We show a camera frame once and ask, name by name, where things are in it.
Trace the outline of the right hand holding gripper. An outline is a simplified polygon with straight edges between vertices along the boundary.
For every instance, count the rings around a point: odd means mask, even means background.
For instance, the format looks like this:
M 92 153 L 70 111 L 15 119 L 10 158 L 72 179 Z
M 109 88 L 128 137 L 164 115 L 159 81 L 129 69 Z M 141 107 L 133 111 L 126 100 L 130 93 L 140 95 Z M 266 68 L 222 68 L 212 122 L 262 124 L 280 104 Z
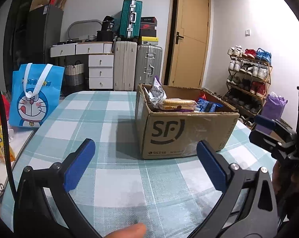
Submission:
M 272 172 L 272 185 L 276 196 L 277 204 L 287 197 L 299 192 L 299 174 L 290 176 L 290 172 L 285 170 L 279 161 L 276 161 Z

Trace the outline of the left hand thumb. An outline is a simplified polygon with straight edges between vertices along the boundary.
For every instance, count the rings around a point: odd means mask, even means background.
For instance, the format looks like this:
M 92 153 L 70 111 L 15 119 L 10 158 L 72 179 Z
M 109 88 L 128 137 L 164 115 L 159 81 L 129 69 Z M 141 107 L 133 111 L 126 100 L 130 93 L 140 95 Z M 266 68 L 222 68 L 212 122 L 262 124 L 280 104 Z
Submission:
M 106 235 L 105 238 L 143 238 L 146 234 L 146 225 L 143 223 L 113 231 Z

